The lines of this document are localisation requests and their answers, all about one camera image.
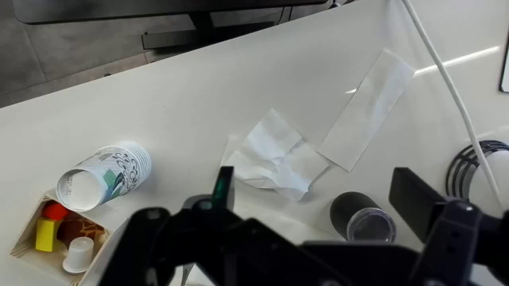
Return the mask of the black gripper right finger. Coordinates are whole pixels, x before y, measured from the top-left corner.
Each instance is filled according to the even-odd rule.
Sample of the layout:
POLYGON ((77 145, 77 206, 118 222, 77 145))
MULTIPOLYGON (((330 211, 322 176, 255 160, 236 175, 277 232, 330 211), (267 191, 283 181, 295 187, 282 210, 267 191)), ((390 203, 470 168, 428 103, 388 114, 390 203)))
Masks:
POLYGON ((411 230, 425 241, 446 199, 407 167, 393 170, 388 200, 411 230))

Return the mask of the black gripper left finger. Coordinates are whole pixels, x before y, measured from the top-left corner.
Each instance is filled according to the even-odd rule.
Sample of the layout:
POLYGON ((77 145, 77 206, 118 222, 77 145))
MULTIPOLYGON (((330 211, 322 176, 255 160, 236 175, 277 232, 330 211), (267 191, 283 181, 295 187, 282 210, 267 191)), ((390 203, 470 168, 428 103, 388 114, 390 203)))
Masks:
POLYGON ((234 194, 236 194, 234 168, 231 165, 225 165, 220 168, 220 173, 217 176, 217 183, 212 192, 212 200, 215 205, 233 210, 234 194))

